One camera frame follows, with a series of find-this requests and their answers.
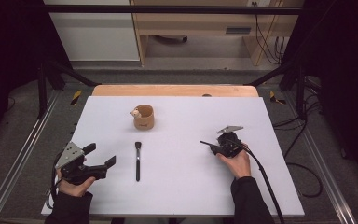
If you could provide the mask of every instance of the black sleeve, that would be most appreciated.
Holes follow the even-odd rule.
[[[59,192],[45,224],[90,224],[91,200],[92,194],[88,192],[83,197]]]
[[[235,204],[235,224],[275,223],[254,178],[245,176],[238,180],[234,179],[231,194]]]

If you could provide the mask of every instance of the wall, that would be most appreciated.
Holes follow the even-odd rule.
[[[45,4],[128,5],[126,0],[44,0]],[[50,13],[71,61],[139,61],[130,13]]]

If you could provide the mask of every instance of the human hand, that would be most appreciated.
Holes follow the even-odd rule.
[[[220,153],[217,153],[216,156],[227,165],[237,179],[244,176],[251,176],[251,163],[249,155],[245,150],[242,150],[234,158],[227,158]]]
[[[61,170],[57,170],[57,176],[61,179]],[[59,192],[74,196],[74,197],[83,197],[86,193],[87,189],[91,187],[92,183],[94,183],[95,177],[90,177],[81,185],[73,185],[66,180],[61,180],[59,184]]]

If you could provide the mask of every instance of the brown cup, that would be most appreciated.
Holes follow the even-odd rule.
[[[139,113],[141,114],[140,118],[133,119],[133,125],[138,130],[149,130],[154,126],[154,111],[151,105],[138,105],[135,109],[138,108]]]

